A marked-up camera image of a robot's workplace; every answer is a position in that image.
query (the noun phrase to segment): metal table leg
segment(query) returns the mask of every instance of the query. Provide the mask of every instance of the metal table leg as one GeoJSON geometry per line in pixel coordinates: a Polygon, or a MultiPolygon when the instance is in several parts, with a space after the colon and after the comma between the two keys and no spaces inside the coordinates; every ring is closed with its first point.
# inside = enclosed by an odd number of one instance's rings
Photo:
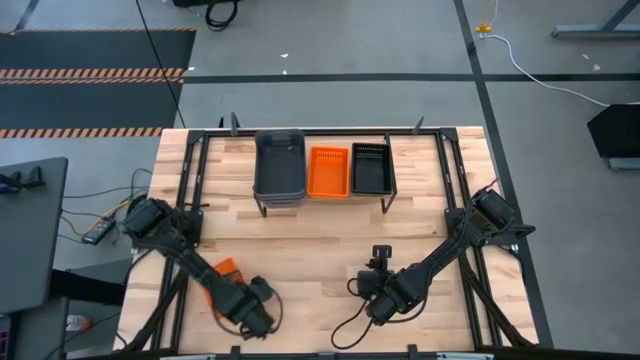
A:
{"type": "Polygon", "coordinates": [[[590,37],[638,37],[640,25],[620,24],[633,9],[640,4],[640,0],[626,0],[616,11],[599,25],[556,25],[551,36],[590,36],[590,37]]]}

